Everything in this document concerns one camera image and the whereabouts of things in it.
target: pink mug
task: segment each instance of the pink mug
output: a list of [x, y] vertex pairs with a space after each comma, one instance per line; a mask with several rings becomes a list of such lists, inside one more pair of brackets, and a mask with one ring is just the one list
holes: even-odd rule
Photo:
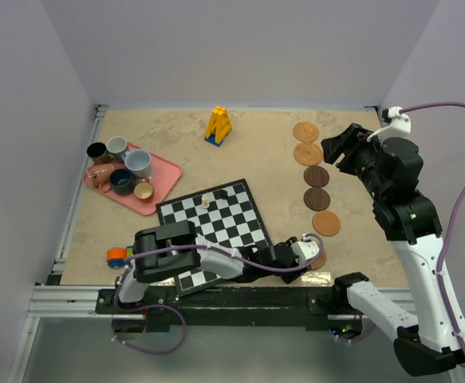
[[123, 168], [123, 164], [99, 164], [93, 165], [87, 169], [86, 175], [92, 181], [92, 184], [95, 188], [99, 188], [100, 192], [109, 192], [112, 188], [110, 184], [108, 184], [108, 179], [110, 178], [110, 174], [116, 169]]

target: black and white checkered board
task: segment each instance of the black and white checkered board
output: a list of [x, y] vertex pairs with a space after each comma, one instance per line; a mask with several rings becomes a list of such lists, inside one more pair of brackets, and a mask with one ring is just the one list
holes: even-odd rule
[[[225, 190], [227, 199], [220, 199]], [[202, 195], [209, 208], [201, 207]], [[199, 234], [225, 247], [240, 247], [255, 243], [258, 247], [271, 245], [271, 239], [258, 212], [246, 180], [238, 180], [194, 194], [185, 195], [156, 205], [162, 225], [184, 220], [192, 221]], [[194, 269], [175, 277], [180, 296], [224, 282], [209, 271]]]

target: beige table surface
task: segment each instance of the beige table surface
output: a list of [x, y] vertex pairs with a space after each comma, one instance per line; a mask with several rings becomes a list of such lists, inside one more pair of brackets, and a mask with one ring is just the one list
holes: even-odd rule
[[[220, 148], [203, 134], [211, 110], [133, 109], [106, 112], [100, 140], [124, 136], [128, 141], [175, 162], [183, 169], [171, 190], [173, 199], [205, 188], [245, 178], [273, 243], [313, 231], [314, 211], [303, 194], [305, 167], [296, 162], [293, 136], [299, 121], [313, 122], [322, 138], [336, 136], [352, 122], [379, 128], [369, 111], [229, 110], [232, 132]], [[291, 286], [323, 286], [333, 278], [361, 271], [378, 286], [407, 286], [402, 266], [372, 215], [372, 201], [361, 182], [322, 163], [330, 174], [325, 190], [331, 195], [329, 210], [341, 219], [341, 231], [323, 237], [328, 261]], [[143, 216], [85, 188], [65, 270], [63, 285], [112, 285], [120, 270], [106, 264], [111, 247], [132, 244], [134, 234], [159, 225], [157, 214]], [[255, 286], [284, 286], [274, 276]]]

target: round wooden coaster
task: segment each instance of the round wooden coaster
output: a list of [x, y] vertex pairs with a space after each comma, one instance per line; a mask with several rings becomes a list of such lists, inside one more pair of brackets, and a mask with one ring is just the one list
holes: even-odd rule
[[293, 128], [294, 136], [303, 142], [312, 142], [319, 137], [319, 129], [310, 122], [298, 122]]
[[325, 249], [322, 249], [322, 254], [319, 258], [317, 258], [317, 261], [315, 261], [314, 263], [312, 263], [310, 265], [310, 267], [312, 268], [312, 270], [317, 270], [317, 269], [320, 269], [321, 267], [323, 267], [326, 263], [326, 250]]
[[331, 237], [341, 229], [341, 221], [331, 211], [318, 211], [312, 218], [313, 228], [317, 233]]
[[322, 150], [311, 142], [301, 142], [294, 148], [294, 158], [301, 165], [317, 165], [322, 161]]
[[326, 210], [329, 207], [331, 198], [325, 189], [321, 188], [310, 188], [305, 191], [303, 196], [303, 201], [305, 205], [315, 211]]
[[322, 188], [329, 182], [329, 173], [320, 166], [310, 166], [303, 173], [303, 178], [308, 185]]

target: gray floor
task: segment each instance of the gray floor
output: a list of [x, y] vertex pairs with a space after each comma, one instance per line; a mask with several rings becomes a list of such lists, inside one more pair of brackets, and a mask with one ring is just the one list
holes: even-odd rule
[[[142, 334], [135, 342], [162, 347], [179, 334], [176, 327], [169, 334]], [[191, 327], [186, 343], [164, 356], [138, 353], [110, 342], [111, 337], [107, 319], [43, 319], [24, 382], [450, 381], [447, 374], [409, 377], [379, 330], [348, 347], [303, 329]]]

